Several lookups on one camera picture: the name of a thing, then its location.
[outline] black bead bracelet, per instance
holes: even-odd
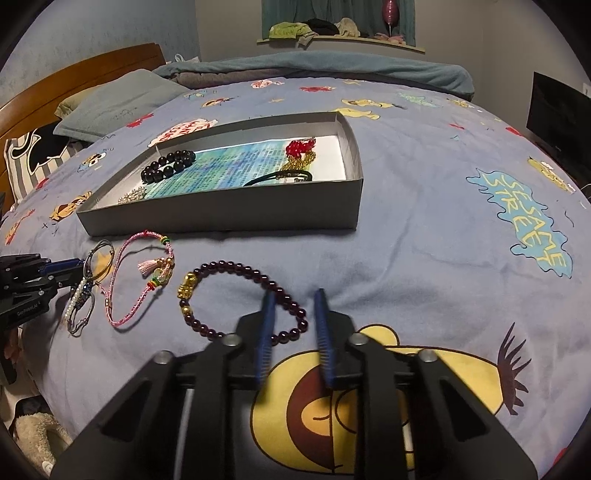
[[[196,155],[189,150],[177,150],[169,153],[166,157],[160,157],[147,165],[141,173],[144,183],[158,183],[164,179],[169,179],[176,173],[181,173],[185,168],[193,165]]]
[[[253,269],[250,266],[244,266],[241,263],[226,262],[220,260],[219,262],[204,263],[201,267],[196,268],[192,272],[187,273],[183,283],[178,288],[178,298],[180,298],[179,306],[183,314],[184,321],[195,332],[198,332],[202,337],[207,337],[208,340],[224,337],[224,333],[217,332],[208,327],[206,324],[200,322],[193,315],[193,309],[189,305],[189,300],[193,295],[193,290],[197,287],[202,279],[209,275],[216,273],[229,273],[244,277],[247,280],[252,280],[254,283],[260,284],[265,290],[275,292],[275,300],[278,305],[281,305],[284,310],[287,310],[290,315],[294,316],[297,321],[297,328],[292,328],[289,332],[282,331],[277,335],[271,335],[271,344],[273,346],[278,343],[295,342],[300,338],[300,335],[308,331],[308,321],[306,320],[306,311],[291,298],[283,288],[281,288],[276,281],[273,281],[269,276],[262,274],[260,271]]]

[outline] striped pillowcase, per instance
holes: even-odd
[[[40,181],[82,150],[68,137],[53,134],[59,122],[36,128],[22,137],[6,140],[4,159],[17,204],[31,193]]]

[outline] gray box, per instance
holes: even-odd
[[[253,185],[101,206],[137,184],[141,169],[159,156],[153,146],[107,180],[76,213],[91,236],[129,235],[143,230],[168,234],[355,229],[363,173],[355,136],[341,113],[254,118],[172,138],[157,146],[160,154],[166,156],[175,150],[200,151],[277,138],[324,135],[338,138],[345,180]]]

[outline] gray blanket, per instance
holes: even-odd
[[[285,70],[274,74],[259,72],[264,69]],[[154,73],[161,77],[178,78],[176,82],[193,89],[261,80],[279,75],[289,77],[294,72],[300,72],[294,76],[319,76],[310,74],[313,72],[322,73],[322,76],[335,76],[331,73],[347,74],[344,78],[352,78],[351,74],[355,74],[356,78],[362,80],[384,79],[389,80],[387,83],[396,80],[397,83],[427,86],[430,90],[453,93],[462,98],[471,99],[474,95],[472,77],[459,65],[341,51],[292,51],[207,63],[180,61],[162,65],[154,70]],[[363,74],[369,74],[371,77],[359,76]]]

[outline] metal screw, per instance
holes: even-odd
[[[351,345],[365,345],[367,342],[369,342],[369,338],[363,333],[354,333],[349,337],[349,343]]]
[[[222,343],[226,346],[238,346],[242,343],[242,339],[235,333],[230,333],[222,338]]]
[[[424,348],[423,350],[421,350],[418,353],[418,357],[425,363],[430,364],[431,362],[434,362],[437,360],[437,354],[429,349],[429,348]]]
[[[155,363],[159,365],[166,365],[174,358],[174,355],[169,352],[168,350],[161,350],[156,355],[152,357]]]

